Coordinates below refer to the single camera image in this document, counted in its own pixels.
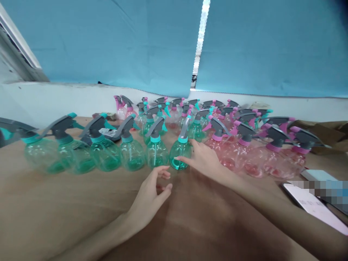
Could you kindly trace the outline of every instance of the finger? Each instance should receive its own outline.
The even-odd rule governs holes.
[[[156,207],[159,209],[170,196],[173,184],[168,184],[164,191],[155,198]]]
[[[177,156],[177,157],[174,157],[175,160],[179,160],[179,161],[182,161],[190,166],[192,166],[193,164],[193,159],[190,159],[190,158],[186,158],[184,156]]]
[[[193,150],[197,150],[199,148],[199,143],[195,139],[189,139],[188,141],[193,146]]]
[[[159,166],[159,167],[155,167],[152,172],[150,173],[150,176],[151,176],[151,180],[153,182],[156,182],[157,181],[157,178],[158,178],[158,174],[163,171],[163,170],[167,170],[169,169],[169,166]]]

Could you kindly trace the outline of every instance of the spray nozzle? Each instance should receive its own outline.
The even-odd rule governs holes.
[[[120,96],[122,97],[122,102],[124,104],[125,103],[127,104],[127,110],[131,111],[133,109],[133,106],[132,106],[133,102],[124,95],[120,95]]]
[[[160,111],[162,109],[162,105],[156,105],[156,106],[154,106],[154,107],[151,107],[150,109],[148,109],[147,111],[146,111],[146,113],[147,113],[147,119],[148,120],[150,120],[150,119],[153,119],[153,114],[157,114],[158,113],[158,111]]]
[[[279,128],[284,132],[287,133],[287,125],[289,124],[290,121],[295,121],[294,117],[269,117],[269,118],[264,118],[264,120],[268,119],[266,123],[268,124],[274,124],[278,125]]]
[[[69,134],[67,134],[65,131],[67,129],[72,129],[72,128],[84,129],[83,126],[81,126],[74,120],[76,116],[77,115],[72,112],[72,113],[69,113],[68,115],[65,115],[57,119],[56,121],[52,122],[38,138],[39,139],[43,138],[51,130],[53,136],[56,138],[56,140],[60,144],[71,142],[73,138]]]
[[[240,121],[235,121],[233,124],[236,126],[235,129],[242,135],[241,139],[245,142],[251,142],[253,135],[256,134],[254,129]]]
[[[99,132],[100,129],[104,127],[108,129],[116,129],[110,123],[108,123],[108,121],[106,120],[106,117],[107,117],[106,113],[101,113],[100,115],[96,116],[93,120],[91,120],[87,124],[87,126],[84,128],[83,132],[81,133],[79,137],[81,138],[85,136],[87,132],[89,131],[92,141],[98,142],[97,139],[103,136]]]
[[[22,139],[34,137],[35,135],[37,135],[35,131],[38,130],[37,128],[20,121],[14,121],[5,118],[0,118],[0,129],[4,135],[5,140],[11,139],[15,132],[18,132]]]
[[[238,117],[238,120],[241,122],[248,122],[248,124],[255,128],[255,119],[256,117],[260,116],[261,113],[259,112],[249,112],[249,113],[244,113],[244,114],[240,114]]]
[[[157,121],[154,124],[152,124],[148,133],[145,134],[145,137],[151,136],[151,142],[159,142],[161,140],[160,130],[168,131],[166,128],[166,125],[164,124],[165,119],[166,119],[165,115],[159,117]]]
[[[299,127],[291,127],[290,130],[293,132],[295,139],[299,142],[299,147],[301,149],[310,151],[315,146],[331,148],[331,146],[325,145],[317,136],[309,131]]]
[[[191,120],[191,116],[189,115],[189,116],[187,116],[184,124],[182,125],[181,132],[180,132],[180,135],[178,137],[178,141],[180,143],[186,143],[188,141],[187,130],[189,129],[190,120]]]
[[[224,107],[220,112],[219,119],[224,119],[227,113],[231,114],[233,112],[236,112],[237,110],[238,110],[238,107]]]
[[[121,97],[118,95],[114,96],[115,101],[116,101],[116,109],[119,110],[120,108],[125,106],[125,103],[122,101]]]
[[[170,115],[170,113],[169,113],[169,105],[170,105],[170,102],[165,102],[165,103],[159,103],[158,105],[161,105],[161,110],[159,110],[158,112],[157,112],[157,115],[158,116],[162,116],[163,115],[163,113],[162,113],[162,110],[164,110],[165,112],[166,112],[166,114],[168,115],[168,117],[169,118],[171,118],[171,115]]]
[[[189,100],[188,102],[186,102],[186,104],[193,105],[196,107],[197,110],[199,110],[199,105],[198,105],[199,101],[200,99]]]
[[[231,99],[227,100],[227,107],[239,107],[239,104],[235,101],[232,101]]]
[[[165,97],[158,98],[157,100],[155,100],[155,102],[156,102],[157,104],[166,103],[166,102],[167,102],[167,99],[168,99],[168,97],[165,96]]]
[[[231,134],[228,132],[228,129],[225,127],[225,125],[220,122],[217,118],[213,117],[212,115],[209,116],[209,124],[203,129],[203,131],[206,131],[210,128],[215,129],[215,133],[213,135],[213,139],[216,141],[221,141],[222,136],[224,134],[227,134],[228,136],[231,136]]]
[[[266,131],[267,137],[273,139],[273,141],[267,144],[266,147],[273,151],[276,150],[278,152],[285,143],[285,141],[290,140],[290,137],[278,128],[270,127]]]
[[[194,123],[200,123],[200,119],[204,116],[209,116],[209,113],[210,113],[210,109],[203,109],[203,110],[200,110],[199,112],[197,112],[196,114],[196,117],[195,117],[195,120],[194,120]]]
[[[125,143],[131,142],[133,140],[132,134],[129,132],[130,129],[140,129],[138,125],[135,123],[135,114],[132,114],[125,119],[120,127],[118,128],[117,132],[115,133],[115,137],[118,137],[121,135],[122,141]]]
[[[144,114],[146,110],[146,105],[144,102],[138,103],[137,106],[139,108],[139,114]]]
[[[179,105],[180,107],[183,106],[183,101],[185,100],[185,98],[176,98],[174,100],[171,101],[171,103],[173,104],[171,109],[172,110],[176,110],[177,109],[177,105]]]

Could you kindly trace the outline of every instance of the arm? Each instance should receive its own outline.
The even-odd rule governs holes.
[[[142,230],[150,223],[171,194],[172,184],[168,184],[165,188],[156,185],[157,178],[170,178],[168,168],[169,166],[160,166],[153,169],[142,183],[139,193],[127,213],[119,216],[94,235],[84,239],[74,248],[63,252],[52,260],[98,260],[111,249]],[[156,188],[163,192],[157,195]]]
[[[348,257],[348,237],[295,205],[257,188],[220,164],[215,151],[190,141],[194,158],[178,157],[203,175],[231,188],[281,231],[320,260]]]

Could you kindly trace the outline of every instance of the green spray bottle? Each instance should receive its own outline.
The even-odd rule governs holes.
[[[110,172],[121,166],[121,150],[111,140],[106,139],[99,132],[101,128],[116,129],[106,120],[107,114],[101,113],[90,121],[79,137],[83,137],[89,131],[91,141],[91,156],[96,167],[105,172]]]
[[[168,163],[169,155],[166,146],[161,141],[160,131],[167,131],[164,124],[166,116],[163,115],[151,126],[149,132],[145,134],[150,137],[150,143],[146,147],[145,159],[147,165],[153,169],[154,167],[166,165]]]
[[[190,120],[191,120],[191,116],[189,115],[187,116],[186,121],[184,125],[182,126],[181,133],[178,137],[178,140],[174,142],[169,153],[169,163],[176,170],[186,169],[188,165],[182,161],[175,159],[175,157],[184,156],[186,158],[191,158],[191,145],[188,142],[188,137],[187,137]]]
[[[151,107],[146,111],[146,123],[144,125],[144,130],[143,130],[143,136],[144,136],[144,143],[145,145],[148,145],[150,142],[150,137],[146,136],[148,131],[150,130],[152,124],[154,123],[153,120],[153,115],[157,114],[158,111],[162,109],[162,105],[156,105],[154,107]]]
[[[121,160],[123,167],[128,171],[139,170],[145,164],[144,150],[141,144],[134,140],[129,132],[132,128],[139,129],[134,121],[135,117],[135,114],[133,114],[125,119],[115,134],[115,136],[121,135]]]
[[[57,153],[58,144],[46,138],[40,138],[35,127],[19,121],[0,118],[0,129],[5,140],[10,140],[18,132],[21,140],[26,144],[24,157],[35,170],[46,174],[57,174],[64,171]]]
[[[206,117],[207,115],[209,115],[209,113],[210,113],[210,109],[203,109],[197,112],[195,116],[195,120],[193,121],[193,123],[190,125],[188,129],[189,138],[195,139],[198,142],[202,142],[202,140],[206,137],[206,135],[202,130],[203,128],[200,123],[200,120],[202,117]]]
[[[84,129],[73,120],[77,115],[70,113],[51,123],[38,139],[43,138],[50,130],[58,142],[58,155],[63,167],[73,174],[84,174],[95,168],[90,154],[90,147],[83,141],[74,140],[65,131],[69,128]]]

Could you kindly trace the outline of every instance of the hand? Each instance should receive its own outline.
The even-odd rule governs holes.
[[[226,172],[223,171],[224,166],[220,164],[216,152],[204,143],[197,142],[194,139],[189,139],[189,142],[193,146],[193,157],[178,156],[175,159],[190,165],[208,178],[223,184]]]
[[[157,185],[158,178],[170,178],[170,173],[167,171],[168,168],[169,166],[154,168],[141,184],[138,195],[127,213],[127,219],[131,222],[135,233],[150,223],[164,201],[170,196],[172,184],[168,184],[166,187]],[[156,188],[162,190],[162,193],[157,195]]]

